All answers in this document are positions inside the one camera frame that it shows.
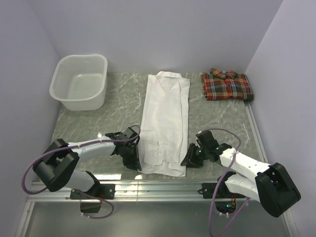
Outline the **white long sleeve shirt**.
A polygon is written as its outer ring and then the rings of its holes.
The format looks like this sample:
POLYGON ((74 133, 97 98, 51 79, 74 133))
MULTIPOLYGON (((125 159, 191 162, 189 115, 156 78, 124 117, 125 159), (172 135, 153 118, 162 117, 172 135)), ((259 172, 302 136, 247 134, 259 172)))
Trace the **white long sleeve shirt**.
POLYGON ((142 173, 186 175, 189 89, 190 80, 179 73, 148 76, 138 145, 142 173))

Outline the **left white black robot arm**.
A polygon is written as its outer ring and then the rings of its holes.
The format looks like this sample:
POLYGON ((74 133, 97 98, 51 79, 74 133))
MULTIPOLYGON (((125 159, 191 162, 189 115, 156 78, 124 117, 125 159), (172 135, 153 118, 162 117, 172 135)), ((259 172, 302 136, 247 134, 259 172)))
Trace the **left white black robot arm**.
POLYGON ((135 127, 140 128, 133 125, 123 132, 84 142, 57 139, 46 149, 44 157, 32 165, 32 170, 51 192, 68 187, 82 191, 87 198, 95 198, 100 191, 98 179, 90 171, 76 170, 76 166, 95 157, 117 155, 126 168, 142 170, 138 152, 140 131, 135 131, 135 127))

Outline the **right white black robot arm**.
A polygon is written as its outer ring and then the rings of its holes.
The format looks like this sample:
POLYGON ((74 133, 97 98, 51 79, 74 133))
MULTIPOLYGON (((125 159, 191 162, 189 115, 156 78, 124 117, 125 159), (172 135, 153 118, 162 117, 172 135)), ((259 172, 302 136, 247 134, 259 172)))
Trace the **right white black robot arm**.
POLYGON ((189 145, 182 166, 200 168, 205 160, 226 167, 217 183, 203 183, 199 193, 207 198, 250 198, 273 217, 279 217, 301 199, 286 168, 250 158, 229 144, 219 144, 210 130, 196 135, 189 145))

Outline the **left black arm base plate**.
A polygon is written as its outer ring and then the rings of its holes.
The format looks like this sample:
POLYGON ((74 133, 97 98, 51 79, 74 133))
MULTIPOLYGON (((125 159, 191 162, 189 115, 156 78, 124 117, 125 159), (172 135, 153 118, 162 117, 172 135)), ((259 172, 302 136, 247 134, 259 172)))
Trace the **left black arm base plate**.
POLYGON ((98 184, 87 192, 73 189, 70 200, 80 201, 79 207, 83 214, 96 214, 101 210, 103 202, 114 199, 115 188, 115 184, 98 184))

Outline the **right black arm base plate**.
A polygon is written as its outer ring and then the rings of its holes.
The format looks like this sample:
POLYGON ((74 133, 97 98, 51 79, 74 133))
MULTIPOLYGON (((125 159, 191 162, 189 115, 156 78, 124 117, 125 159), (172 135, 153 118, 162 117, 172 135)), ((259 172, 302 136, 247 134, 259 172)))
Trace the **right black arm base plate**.
MULTIPOLYGON (((216 183, 202 183, 197 192, 203 199, 212 199, 216 183)), ((216 193, 216 199, 227 199, 227 201, 215 201, 215 208, 220 214, 232 215, 237 209, 237 199, 245 198, 244 195, 231 193, 228 188, 221 184, 216 193)))

